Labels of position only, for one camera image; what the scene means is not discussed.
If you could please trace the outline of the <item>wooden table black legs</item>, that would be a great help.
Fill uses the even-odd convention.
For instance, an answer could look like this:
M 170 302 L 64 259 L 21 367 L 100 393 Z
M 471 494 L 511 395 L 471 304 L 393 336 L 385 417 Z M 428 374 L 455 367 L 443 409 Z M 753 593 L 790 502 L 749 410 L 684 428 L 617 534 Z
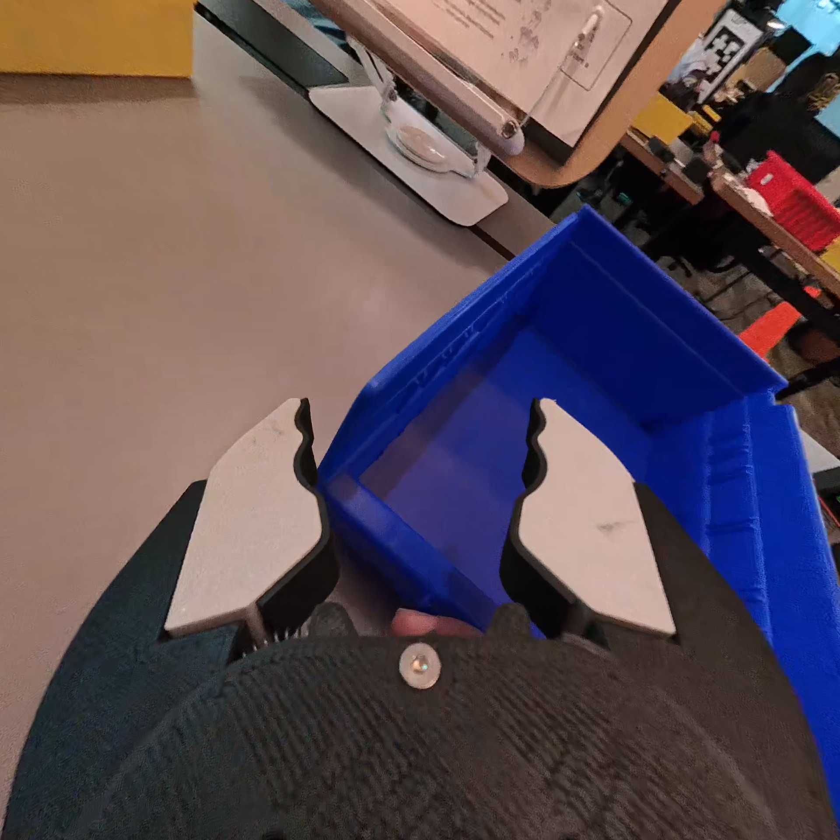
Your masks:
M 651 259 L 670 258 L 699 272 L 740 266 L 805 315 L 812 330 L 838 345 L 838 239 L 817 254 L 776 223 L 760 194 L 723 160 L 704 196 L 644 243 Z

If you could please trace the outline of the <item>yellow bin with divider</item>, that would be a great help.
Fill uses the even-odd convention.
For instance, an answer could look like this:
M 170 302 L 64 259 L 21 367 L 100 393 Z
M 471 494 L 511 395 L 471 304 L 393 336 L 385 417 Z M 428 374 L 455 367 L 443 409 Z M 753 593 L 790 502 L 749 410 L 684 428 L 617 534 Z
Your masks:
M 189 78 L 194 1 L 2 1 L 3 74 Z

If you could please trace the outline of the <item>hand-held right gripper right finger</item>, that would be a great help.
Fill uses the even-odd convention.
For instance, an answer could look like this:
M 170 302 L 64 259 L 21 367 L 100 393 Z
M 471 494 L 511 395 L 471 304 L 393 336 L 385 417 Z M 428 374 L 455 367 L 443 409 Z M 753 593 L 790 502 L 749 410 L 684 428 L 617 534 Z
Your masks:
M 670 640 L 672 615 L 634 478 L 549 398 L 532 401 L 500 580 L 546 638 L 620 627 Z

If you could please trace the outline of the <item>blue storage bin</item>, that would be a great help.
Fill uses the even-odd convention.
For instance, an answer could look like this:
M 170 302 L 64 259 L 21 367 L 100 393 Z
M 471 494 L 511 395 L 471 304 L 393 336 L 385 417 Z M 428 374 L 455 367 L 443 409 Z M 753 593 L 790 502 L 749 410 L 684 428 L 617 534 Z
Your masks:
M 486 627 L 548 397 L 666 505 L 741 596 L 797 694 L 835 812 L 838 580 L 782 378 L 593 211 L 409 344 L 318 468 L 334 530 L 399 602 Z

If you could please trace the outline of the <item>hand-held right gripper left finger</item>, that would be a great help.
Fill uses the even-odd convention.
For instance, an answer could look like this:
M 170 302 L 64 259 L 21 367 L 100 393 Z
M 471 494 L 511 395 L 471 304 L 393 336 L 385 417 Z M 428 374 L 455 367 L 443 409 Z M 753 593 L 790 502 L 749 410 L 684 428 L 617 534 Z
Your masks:
M 164 631 L 228 624 L 254 643 L 303 627 L 340 577 L 318 488 L 311 408 L 293 397 L 244 434 L 211 469 Z

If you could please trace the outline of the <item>wooden document stand white base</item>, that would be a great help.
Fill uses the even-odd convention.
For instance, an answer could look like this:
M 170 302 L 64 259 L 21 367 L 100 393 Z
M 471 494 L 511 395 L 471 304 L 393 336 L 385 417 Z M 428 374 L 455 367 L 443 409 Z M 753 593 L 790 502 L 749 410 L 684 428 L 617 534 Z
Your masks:
M 309 100 L 448 221 L 507 201 L 497 158 L 531 186 L 591 174 L 719 2 L 321 1 L 368 79 Z

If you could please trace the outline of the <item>red orange floor marker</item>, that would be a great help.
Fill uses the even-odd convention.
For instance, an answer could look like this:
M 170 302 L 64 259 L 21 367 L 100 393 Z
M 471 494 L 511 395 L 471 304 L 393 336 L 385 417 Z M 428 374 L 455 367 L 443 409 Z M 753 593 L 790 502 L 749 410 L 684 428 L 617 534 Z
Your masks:
M 754 354 L 767 361 L 788 333 L 801 322 L 807 322 L 802 311 L 788 301 L 781 301 L 738 332 L 738 338 Z

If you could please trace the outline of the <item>grey desk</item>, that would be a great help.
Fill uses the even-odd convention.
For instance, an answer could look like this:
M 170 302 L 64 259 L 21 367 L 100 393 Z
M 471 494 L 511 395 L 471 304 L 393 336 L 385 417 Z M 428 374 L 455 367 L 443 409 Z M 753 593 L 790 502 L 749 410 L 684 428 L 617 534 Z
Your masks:
M 193 18 L 188 80 L 2 78 L 2 813 L 100 594 L 293 396 L 362 385 L 551 223 L 442 218 Z

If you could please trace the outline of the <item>person's right hand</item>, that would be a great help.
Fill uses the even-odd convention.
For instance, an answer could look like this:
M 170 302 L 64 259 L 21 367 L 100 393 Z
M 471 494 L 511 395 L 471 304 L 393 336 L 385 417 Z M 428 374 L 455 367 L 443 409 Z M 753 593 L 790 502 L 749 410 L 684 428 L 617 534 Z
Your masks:
M 445 637 L 480 637 L 482 632 L 453 617 L 399 608 L 392 619 L 390 634 L 394 637 L 421 637 L 429 634 Z

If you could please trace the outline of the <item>small yellow bin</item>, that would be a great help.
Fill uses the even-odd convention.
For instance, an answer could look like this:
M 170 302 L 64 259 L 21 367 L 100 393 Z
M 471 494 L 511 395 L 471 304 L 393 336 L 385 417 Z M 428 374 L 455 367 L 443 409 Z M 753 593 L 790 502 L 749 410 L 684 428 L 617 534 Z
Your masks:
M 675 142 L 690 129 L 692 118 L 665 95 L 656 92 L 631 123 L 631 130 L 647 140 L 664 145 Z

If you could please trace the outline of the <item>red storage bin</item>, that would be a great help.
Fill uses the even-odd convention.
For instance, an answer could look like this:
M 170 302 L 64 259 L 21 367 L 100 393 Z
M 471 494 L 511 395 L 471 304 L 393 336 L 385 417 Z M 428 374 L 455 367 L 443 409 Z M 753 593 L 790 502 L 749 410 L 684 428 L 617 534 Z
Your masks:
M 776 152 L 767 153 L 744 185 L 760 194 L 776 223 L 812 252 L 820 254 L 838 239 L 838 208 Z

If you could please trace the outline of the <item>small marker sign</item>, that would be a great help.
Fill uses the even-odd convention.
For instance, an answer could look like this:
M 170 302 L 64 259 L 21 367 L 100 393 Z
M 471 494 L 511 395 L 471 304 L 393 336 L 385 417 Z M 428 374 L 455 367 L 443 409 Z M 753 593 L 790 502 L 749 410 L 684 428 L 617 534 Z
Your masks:
M 764 30 L 727 7 L 703 38 L 706 75 L 698 92 L 708 98 L 730 76 L 748 53 L 761 41 Z

